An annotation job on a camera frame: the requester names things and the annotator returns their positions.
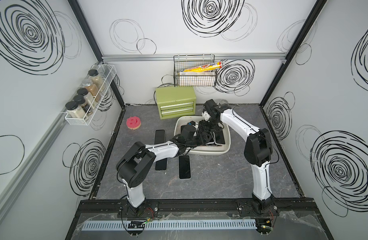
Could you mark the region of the white plastic storage box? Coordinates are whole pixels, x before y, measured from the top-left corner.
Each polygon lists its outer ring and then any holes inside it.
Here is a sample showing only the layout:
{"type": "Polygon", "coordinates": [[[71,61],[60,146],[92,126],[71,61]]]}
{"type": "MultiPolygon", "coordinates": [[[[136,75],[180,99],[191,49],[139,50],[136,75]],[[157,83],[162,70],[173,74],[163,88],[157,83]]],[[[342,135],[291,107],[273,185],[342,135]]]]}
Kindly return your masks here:
{"type": "MultiPolygon", "coordinates": [[[[201,120],[205,120],[202,116],[183,116],[180,117],[175,125],[174,135],[181,133],[182,129],[189,122],[195,122],[196,127],[201,120]]],[[[220,156],[227,153],[231,147],[231,134],[229,126],[224,123],[219,123],[221,131],[213,132],[214,137],[211,138],[211,142],[194,148],[189,151],[191,155],[203,155],[203,156],[220,156]]]]}

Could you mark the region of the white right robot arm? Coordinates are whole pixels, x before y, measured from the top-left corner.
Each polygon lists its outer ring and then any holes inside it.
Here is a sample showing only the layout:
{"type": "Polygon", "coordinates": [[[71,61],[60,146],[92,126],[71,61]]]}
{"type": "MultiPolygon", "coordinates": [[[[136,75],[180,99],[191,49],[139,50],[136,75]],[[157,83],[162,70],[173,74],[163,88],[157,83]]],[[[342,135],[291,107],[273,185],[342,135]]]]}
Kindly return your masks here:
{"type": "Polygon", "coordinates": [[[208,100],[203,106],[202,116],[206,121],[213,125],[226,124],[245,140],[244,156],[251,164],[254,179],[252,208],[255,214],[262,215],[274,202],[269,171],[273,154],[270,131],[244,120],[227,104],[217,105],[214,100],[208,100]]]}

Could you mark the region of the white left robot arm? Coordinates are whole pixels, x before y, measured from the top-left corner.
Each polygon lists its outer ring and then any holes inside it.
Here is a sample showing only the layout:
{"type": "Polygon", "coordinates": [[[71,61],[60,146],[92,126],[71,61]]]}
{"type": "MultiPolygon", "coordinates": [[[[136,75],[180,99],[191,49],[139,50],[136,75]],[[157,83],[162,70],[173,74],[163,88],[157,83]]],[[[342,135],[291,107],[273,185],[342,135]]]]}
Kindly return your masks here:
{"type": "Polygon", "coordinates": [[[210,130],[187,124],[180,134],[167,142],[155,145],[134,143],[116,165],[117,176],[126,187],[127,201],[133,211],[144,206],[143,181],[153,163],[188,154],[190,150],[212,141],[214,137],[210,130]]]}

